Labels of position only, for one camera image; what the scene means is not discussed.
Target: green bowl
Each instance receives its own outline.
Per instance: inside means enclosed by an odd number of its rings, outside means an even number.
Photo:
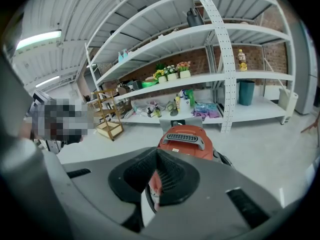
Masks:
[[[152,82],[142,82],[142,88],[147,88],[147,87],[150,87],[150,86],[154,86],[155,84],[157,84],[158,81],[155,80],[155,81],[152,81]]]

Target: white floor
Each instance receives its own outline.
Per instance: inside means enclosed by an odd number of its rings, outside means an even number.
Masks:
[[[220,133],[214,124],[203,128],[214,148],[238,171],[287,206],[308,189],[305,172],[317,155],[317,131],[300,131],[315,119],[295,113],[285,125],[273,118],[234,123],[230,133]],[[124,124],[124,129],[114,142],[91,130],[82,142],[65,146],[58,157],[62,164],[107,158],[157,146],[163,135],[159,124]]]

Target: white metal shelving unit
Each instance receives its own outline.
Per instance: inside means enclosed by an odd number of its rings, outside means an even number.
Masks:
[[[152,87],[133,91],[116,97],[116,100],[197,83],[214,82],[212,84],[213,100],[215,91],[224,82],[224,109],[222,118],[206,118],[205,124],[221,124],[222,132],[229,132],[232,122],[250,121],[283,117],[287,111],[264,97],[255,98],[252,105],[245,107],[236,104],[237,79],[275,79],[290,81],[289,89],[295,85],[295,54],[292,37],[286,18],[277,0],[199,0],[204,7],[204,19],[209,24],[188,27],[185,13],[195,6],[195,0],[123,0],[103,19],[89,42],[85,45],[90,70],[96,86],[103,82],[119,79],[150,63],[159,61],[179,53],[206,48],[210,74],[194,75],[190,78],[157,84]],[[285,33],[252,24],[224,23],[224,20],[253,21],[270,6],[278,7],[284,21]],[[270,71],[248,70],[236,71],[232,45],[263,46],[287,42],[289,44],[289,62],[291,74]],[[213,47],[220,46],[219,66],[213,66]],[[90,60],[89,49],[100,47],[94,58]],[[117,63],[118,51],[128,49],[130,55]],[[92,64],[112,63],[99,79],[95,79]],[[190,117],[189,113],[179,114]],[[164,113],[162,118],[171,118]],[[155,123],[157,118],[131,116],[123,122]]]

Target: white trash can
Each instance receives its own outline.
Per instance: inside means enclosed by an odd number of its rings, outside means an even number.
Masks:
[[[279,97],[279,102],[278,105],[284,109],[287,110],[286,113],[286,119],[285,119],[285,123],[289,121],[290,117],[293,115],[296,104],[297,104],[297,100],[298,100],[298,94],[296,94],[295,92],[292,95],[292,99],[289,102],[289,97],[290,97],[290,91],[289,90],[284,90],[283,88],[279,89],[280,91],[280,97]]]

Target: refrigerator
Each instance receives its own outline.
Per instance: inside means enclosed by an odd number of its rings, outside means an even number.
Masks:
[[[293,38],[296,63],[294,92],[298,94],[298,100],[295,110],[305,115],[313,110],[315,101],[318,84],[318,53],[302,21],[291,22],[289,27]]]

